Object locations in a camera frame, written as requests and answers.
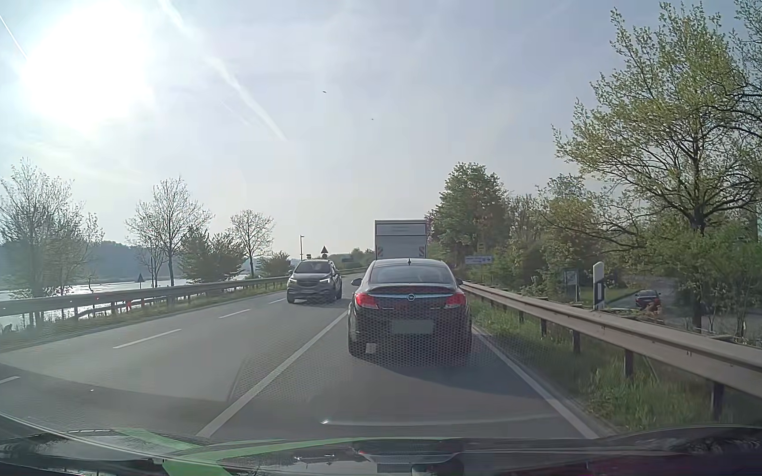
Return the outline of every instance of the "road sign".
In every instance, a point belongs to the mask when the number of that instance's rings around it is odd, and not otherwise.
[[[466,264],[492,264],[493,255],[484,256],[467,256],[464,263]]]
[[[578,286],[577,269],[566,269],[563,272],[563,283],[567,286]]]

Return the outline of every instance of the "taillight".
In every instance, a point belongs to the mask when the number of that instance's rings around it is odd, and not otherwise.
[[[361,308],[378,309],[378,302],[375,300],[375,298],[369,296],[365,292],[359,292],[355,294],[355,304]]]
[[[460,308],[460,306],[466,306],[466,305],[467,305],[467,295],[463,294],[460,291],[449,296],[445,300],[446,309]]]

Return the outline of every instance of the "signpost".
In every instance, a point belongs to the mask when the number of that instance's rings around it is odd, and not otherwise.
[[[484,268],[483,268],[483,265],[485,265],[485,264],[492,264],[492,263],[493,263],[493,255],[467,256],[467,257],[464,257],[464,264],[475,264],[475,265],[479,265],[481,267],[481,282],[484,281]]]
[[[593,265],[593,309],[605,308],[605,262]]]

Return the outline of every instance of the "sun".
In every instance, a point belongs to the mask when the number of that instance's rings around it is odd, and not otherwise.
[[[143,17],[116,2],[79,9],[27,54],[22,79],[37,113],[90,128],[147,101]]]

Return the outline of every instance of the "gray suv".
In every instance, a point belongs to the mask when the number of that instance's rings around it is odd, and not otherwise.
[[[287,302],[296,299],[322,298],[334,302],[343,298],[343,278],[328,259],[306,259],[287,279]]]

